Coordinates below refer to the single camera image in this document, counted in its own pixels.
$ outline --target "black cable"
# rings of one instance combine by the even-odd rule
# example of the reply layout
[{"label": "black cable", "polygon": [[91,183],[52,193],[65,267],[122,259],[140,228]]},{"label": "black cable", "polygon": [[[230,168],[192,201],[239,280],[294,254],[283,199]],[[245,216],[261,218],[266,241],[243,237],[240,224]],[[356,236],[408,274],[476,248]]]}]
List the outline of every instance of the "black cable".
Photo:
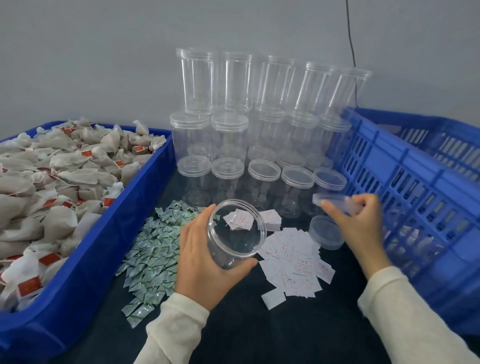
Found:
[{"label": "black cable", "polygon": [[[348,41],[350,42],[350,50],[352,52],[353,67],[356,67],[357,62],[355,61],[355,51],[353,50],[352,34],[351,34],[351,31],[350,31],[350,11],[348,9],[348,0],[345,0],[345,6],[347,8]],[[357,85],[355,85],[355,106],[357,106]]]}]

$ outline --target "gray wall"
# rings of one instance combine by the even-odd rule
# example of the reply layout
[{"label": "gray wall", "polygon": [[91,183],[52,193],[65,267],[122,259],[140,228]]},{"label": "gray wall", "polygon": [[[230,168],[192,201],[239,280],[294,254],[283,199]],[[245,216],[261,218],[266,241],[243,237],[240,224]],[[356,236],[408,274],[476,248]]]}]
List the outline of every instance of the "gray wall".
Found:
[{"label": "gray wall", "polygon": [[[350,0],[362,105],[480,126],[480,2]],[[168,128],[178,46],[351,66],[340,0],[17,0],[0,4],[0,136],[84,115]]]}]

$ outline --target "blue crate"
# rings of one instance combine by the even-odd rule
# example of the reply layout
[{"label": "blue crate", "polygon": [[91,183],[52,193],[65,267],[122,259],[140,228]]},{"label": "blue crate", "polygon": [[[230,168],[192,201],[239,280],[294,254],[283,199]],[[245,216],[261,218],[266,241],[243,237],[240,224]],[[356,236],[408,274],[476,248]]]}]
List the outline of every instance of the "blue crate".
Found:
[{"label": "blue crate", "polygon": [[[44,129],[62,123],[53,121]],[[135,127],[122,126],[135,131]],[[158,149],[31,306],[0,312],[0,361],[41,361],[66,351],[87,329],[120,263],[175,170],[171,131],[150,129]],[[36,129],[26,132],[30,136]]]},{"label": "blue crate", "polygon": [[452,330],[480,334],[480,129],[372,109],[345,117],[334,168],[347,194],[380,196],[392,262]]}]

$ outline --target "black tablecloth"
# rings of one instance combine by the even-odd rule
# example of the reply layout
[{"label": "black tablecloth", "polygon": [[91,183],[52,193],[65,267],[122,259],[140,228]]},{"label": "black tablecloth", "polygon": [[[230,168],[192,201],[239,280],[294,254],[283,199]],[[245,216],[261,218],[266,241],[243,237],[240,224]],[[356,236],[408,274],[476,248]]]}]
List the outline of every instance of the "black tablecloth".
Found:
[{"label": "black tablecloth", "polygon": [[[186,179],[175,172],[158,206],[181,199],[185,186]],[[283,219],[282,227],[307,231],[309,221],[306,216]],[[389,363],[357,307],[366,280],[352,252],[344,244],[336,251],[322,249],[321,257],[336,270],[331,285],[320,281],[323,290],[316,298],[288,297],[271,311],[260,296],[274,286],[257,265],[211,312],[190,363]],[[133,363],[146,340],[145,326],[160,308],[131,329],[121,312],[132,299],[123,282],[124,275],[112,281],[90,328],[51,363]]]}]

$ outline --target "cream sweater sleeve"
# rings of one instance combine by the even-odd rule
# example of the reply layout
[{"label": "cream sweater sleeve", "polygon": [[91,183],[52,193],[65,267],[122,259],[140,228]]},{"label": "cream sweater sleeve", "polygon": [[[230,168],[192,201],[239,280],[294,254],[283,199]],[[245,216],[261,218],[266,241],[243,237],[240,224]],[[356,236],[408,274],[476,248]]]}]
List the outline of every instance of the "cream sweater sleeve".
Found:
[{"label": "cream sweater sleeve", "polygon": [[376,272],[358,305],[394,364],[480,363],[396,267]]},{"label": "cream sweater sleeve", "polygon": [[160,307],[158,318],[147,325],[147,341],[134,364],[188,363],[200,342],[208,310],[178,293]]}]

